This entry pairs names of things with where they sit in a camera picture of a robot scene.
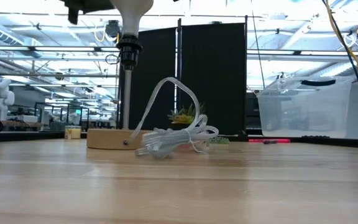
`wooden block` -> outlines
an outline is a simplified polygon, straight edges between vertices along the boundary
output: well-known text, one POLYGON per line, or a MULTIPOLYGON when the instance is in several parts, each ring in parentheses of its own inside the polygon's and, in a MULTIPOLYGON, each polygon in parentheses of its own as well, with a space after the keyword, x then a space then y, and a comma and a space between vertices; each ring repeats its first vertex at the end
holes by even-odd
POLYGON ((118 129, 89 129, 86 138, 86 146, 93 149, 117 149, 117 150, 134 150, 140 148, 143 134, 149 131, 140 131, 138 136, 129 145, 123 142, 129 139, 134 130, 118 129))

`transparent cord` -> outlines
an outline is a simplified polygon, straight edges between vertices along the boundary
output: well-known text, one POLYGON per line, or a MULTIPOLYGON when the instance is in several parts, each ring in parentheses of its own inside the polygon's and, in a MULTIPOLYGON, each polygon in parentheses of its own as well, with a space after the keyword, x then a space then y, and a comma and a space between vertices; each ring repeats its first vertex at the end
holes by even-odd
POLYGON ((209 139, 215 138, 219 131, 215 127, 206 125, 208 118, 205 114, 200 114, 200 104, 196 95, 184 84, 172 77, 164 78, 154 88, 141 121, 137 125, 135 131, 131 134, 131 136, 129 136, 129 139, 125 141, 125 144, 132 143, 139 134, 143 122, 154 103, 155 97, 165 82, 174 83, 177 87, 190 95, 191 99, 194 101, 196 115, 193 122, 185 129, 174 131, 172 129, 164 130, 155 128, 151 133, 144 134, 142 147, 136 150, 136 155, 143 156, 150 154, 154 158, 163 159, 173 152, 178 146, 188 143, 191 144, 196 152, 205 152, 208 150, 209 139))

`black room divider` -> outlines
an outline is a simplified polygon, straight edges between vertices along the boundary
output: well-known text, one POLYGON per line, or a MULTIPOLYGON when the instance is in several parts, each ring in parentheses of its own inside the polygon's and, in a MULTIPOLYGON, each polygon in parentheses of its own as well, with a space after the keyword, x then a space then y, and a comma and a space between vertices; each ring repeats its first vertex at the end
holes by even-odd
MULTIPOLYGON (((209 125, 237 134, 244 124, 244 24, 183 26, 181 37, 181 82, 205 104, 209 125)), ((180 94, 179 105, 189 107, 191 98, 180 94)))
MULTIPOLYGON (((140 53, 138 65, 132 73, 129 129, 135 129, 142 119, 156 84, 163 78, 175 76, 175 32, 176 28, 139 32, 139 41, 144 50, 140 53)), ((124 82, 124 71, 121 69, 120 86, 124 86, 124 82)), ((168 128, 170 121, 167 115, 173 110, 175 103, 174 89, 172 83, 164 84, 142 129, 168 128)), ((120 108, 120 127, 122 127, 122 108, 120 108)))

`light bulb socket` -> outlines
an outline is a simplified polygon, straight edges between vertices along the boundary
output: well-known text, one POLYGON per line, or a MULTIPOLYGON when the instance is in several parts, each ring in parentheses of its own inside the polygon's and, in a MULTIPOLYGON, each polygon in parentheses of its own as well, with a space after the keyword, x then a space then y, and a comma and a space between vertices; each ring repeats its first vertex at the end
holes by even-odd
POLYGON ((133 70, 137 65, 139 53, 143 51, 137 36, 124 34, 116 47, 120 50, 120 62, 125 70, 133 70))

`wooden table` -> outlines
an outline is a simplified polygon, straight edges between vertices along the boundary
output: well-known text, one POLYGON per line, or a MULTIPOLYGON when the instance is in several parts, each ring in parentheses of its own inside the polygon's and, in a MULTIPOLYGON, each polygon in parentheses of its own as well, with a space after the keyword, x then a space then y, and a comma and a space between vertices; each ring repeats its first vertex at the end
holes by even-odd
POLYGON ((0 143, 0 223, 358 224, 358 149, 233 142, 162 161, 0 143))

